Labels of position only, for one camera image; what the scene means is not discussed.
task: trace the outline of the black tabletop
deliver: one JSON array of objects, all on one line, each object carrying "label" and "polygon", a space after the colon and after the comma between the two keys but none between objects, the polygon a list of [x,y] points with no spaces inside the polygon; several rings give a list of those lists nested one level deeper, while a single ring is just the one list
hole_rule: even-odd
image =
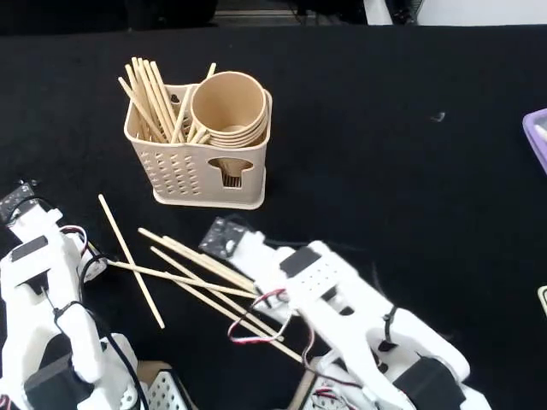
[{"label": "black tabletop", "polygon": [[[131,56],[158,61],[172,84],[200,80],[211,62],[250,73],[273,95],[273,125],[266,201],[241,214],[271,238],[362,249],[339,253],[366,279],[375,262],[385,293],[466,355],[468,383],[492,408],[543,408],[547,326],[536,291],[547,284],[547,177],[521,121],[547,106],[545,43],[540,26],[0,39],[0,193],[38,180],[39,194],[122,255],[102,192],[136,262],[164,269],[139,226],[196,247],[231,211],[153,199],[123,137],[116,77]],[[0,235],[4,253],[16,243]],[[86,287],[139,359],[171,363],[203,410],[288,404],[303,374],[296,362],[232,345],[226,318],[169,282],[146,283],[163,331],[131,275],[109,269]],[[302,324],[287,343],[302,349]]]}]

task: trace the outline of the purple container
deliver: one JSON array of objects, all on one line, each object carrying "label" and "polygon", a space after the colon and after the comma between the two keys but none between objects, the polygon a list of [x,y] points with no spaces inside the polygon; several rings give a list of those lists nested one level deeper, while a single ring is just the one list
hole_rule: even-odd
[{"label": "purple container", "polygon": [[545,141],[536,131],[536,126],[541,126],[547,130],[547,108],[536,111],[524,117],[522,121],[524,132],[530,141],[533,151],[538,156],[541,166],[547,173],[547,141]]}]

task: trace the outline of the beige plastic basket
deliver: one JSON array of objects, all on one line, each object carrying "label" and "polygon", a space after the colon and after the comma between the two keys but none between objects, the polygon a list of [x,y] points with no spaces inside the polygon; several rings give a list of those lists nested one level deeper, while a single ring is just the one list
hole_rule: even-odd
[{"label": "beige plastic basket", "polygon": [[[166,85],[182,101],[194,85]],[[127,110],[124,133],[131,142],[152,184],[154,198],[167,205],[256,209],[264,201],[266,148],[270,139],[272,96],[268,100],[268,126],[262,141],[248,148],[224,149],[196,143],[152,143],[136,139],[137,111]],[[241,177],[224,174],[219,159],[249,162]]]}]

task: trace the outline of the stack of paper cups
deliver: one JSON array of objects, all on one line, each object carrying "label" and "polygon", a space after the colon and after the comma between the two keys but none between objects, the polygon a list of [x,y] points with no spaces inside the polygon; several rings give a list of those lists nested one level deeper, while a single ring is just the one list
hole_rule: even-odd
[{"label": "stack of paper cups", "polygon": [[[194,92],[191,114],[197,129],[210,134],[215,147],[238,149],[258,144],[268,127],[268,105],[258,81],[244,73],[228,71],[204,80]],[[220,159],[223,171],[241,177],[247,161]]]}]

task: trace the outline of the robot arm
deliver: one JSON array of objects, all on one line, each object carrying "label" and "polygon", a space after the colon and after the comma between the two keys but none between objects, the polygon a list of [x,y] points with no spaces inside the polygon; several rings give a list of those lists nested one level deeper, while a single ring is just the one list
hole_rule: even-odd
[{"label": "robot arm", "polygon": [[280,323],[300,314],[332,348],[330,362],[343,359],[348,376],[362,386],[360,409],[490,408],[462,384],[469,364],[454,346],[411,312],[395,308],[324,243],[273,249],[264,239],[217,219],[200,248],[232,263],[262,294],[285,289],[288,303],[271,298],[257,308]]},{"label": "robot arm", "polygon": [[[31,205],[10,226],[24,243],[0,261],[8,334],[2,350],[2,392],[21,410],[132,408],[138,395],[128,370],[110,342],[99,340],[93,318],[74,304],[79,301],[81,267],[92,255],[88,250],[82,258],[79,237],[60,231],[57,209],[46,213]],[[95,265],[93,275],[104,263]],[[56,317],[54,308],[62,314]],[[49,357],[48,346],[61,333],[68,337],[69,349]],[[111,336],[136,368],[126,338]],[[132,399],[122,402],[127,391]]]}]

